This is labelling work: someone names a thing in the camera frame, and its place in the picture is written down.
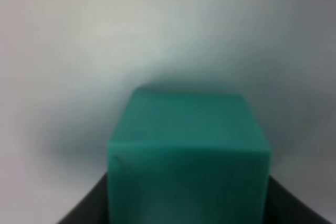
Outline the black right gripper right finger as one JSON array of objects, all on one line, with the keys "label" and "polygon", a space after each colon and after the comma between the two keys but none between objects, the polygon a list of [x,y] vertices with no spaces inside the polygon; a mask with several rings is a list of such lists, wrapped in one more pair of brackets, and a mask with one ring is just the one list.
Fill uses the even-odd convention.
[{"label": "black right gripper right finger", "polygon": [[330,224],[269,177],[264,224]]}]

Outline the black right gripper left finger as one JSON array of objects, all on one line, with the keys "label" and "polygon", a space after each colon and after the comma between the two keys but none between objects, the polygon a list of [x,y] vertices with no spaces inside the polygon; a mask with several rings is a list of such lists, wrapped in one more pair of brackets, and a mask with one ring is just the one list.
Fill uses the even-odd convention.
[{"label": "black right gripper left finger", "polygon": [[59,224],[108,224],[108,189],[105,173],[93,189],[78,203]]}]

